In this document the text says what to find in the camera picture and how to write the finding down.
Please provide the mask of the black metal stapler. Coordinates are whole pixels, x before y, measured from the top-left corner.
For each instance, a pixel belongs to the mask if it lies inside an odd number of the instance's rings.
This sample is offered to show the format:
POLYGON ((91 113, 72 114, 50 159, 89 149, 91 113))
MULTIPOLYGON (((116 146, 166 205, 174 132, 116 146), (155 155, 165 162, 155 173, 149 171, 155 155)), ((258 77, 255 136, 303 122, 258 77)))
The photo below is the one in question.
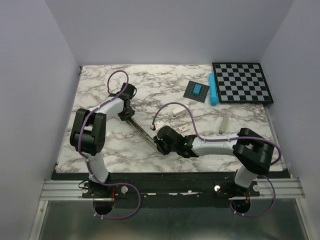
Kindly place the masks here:
POLYGON ((132 118, 128 118, 126 122, 139 133, 150 147, 157 151, 157 146, 154 143, 153 138, 141 126, 139 126, 132 118))

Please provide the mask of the staple box sleeve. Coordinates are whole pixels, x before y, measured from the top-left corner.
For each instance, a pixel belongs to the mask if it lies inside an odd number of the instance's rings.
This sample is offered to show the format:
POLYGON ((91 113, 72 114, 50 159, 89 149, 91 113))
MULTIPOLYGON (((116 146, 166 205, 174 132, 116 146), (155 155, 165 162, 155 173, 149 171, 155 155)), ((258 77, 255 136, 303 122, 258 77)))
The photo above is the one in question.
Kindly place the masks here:
POLYGON ((185 124, 185 125, 183 125, 183 126, 180 126, 178 129, 179 129, 179 131, 180 131, 181 133, 183 133, 183 132, 188 131, 188 130, 190 129, 190 127, 189 127, 187 124, 185 124))

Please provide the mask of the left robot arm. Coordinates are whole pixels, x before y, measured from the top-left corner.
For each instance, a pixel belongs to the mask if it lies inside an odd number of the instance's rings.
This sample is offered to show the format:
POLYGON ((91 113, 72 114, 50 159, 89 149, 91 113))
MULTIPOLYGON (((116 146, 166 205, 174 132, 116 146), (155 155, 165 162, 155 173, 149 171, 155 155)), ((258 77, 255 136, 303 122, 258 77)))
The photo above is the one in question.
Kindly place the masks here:
POLYGON ((110 94, 106 102, 92 109, 80 108, 75 114, 69 142, 85 158, 89 180, 95 182, 93 191, 101 198, 107 197, 111 191, 111 185, 106 182, 109 171, 102 154, 107 122, 115 116, 126 121, 135 114, 131 99, 136 92, 135 86, 124 83, 121 91, 110 94))

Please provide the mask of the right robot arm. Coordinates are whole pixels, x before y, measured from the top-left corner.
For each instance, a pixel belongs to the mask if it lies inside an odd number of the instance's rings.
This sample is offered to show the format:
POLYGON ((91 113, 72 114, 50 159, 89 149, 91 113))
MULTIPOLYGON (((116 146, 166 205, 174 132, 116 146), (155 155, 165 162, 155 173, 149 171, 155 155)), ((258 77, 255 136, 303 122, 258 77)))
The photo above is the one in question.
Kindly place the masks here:
POLYGON ((162 155, 176 153, 183 158, 209 155, 234 156, 242 164, 230 183, 230 191, 241 196, 259 175, 268 175, 282 152, 273 141, 263 138, 249 128, 241 128, 231 136, 204 137, 197 134, 182 136, 165 125, 156 131, 153 141, 162 155))

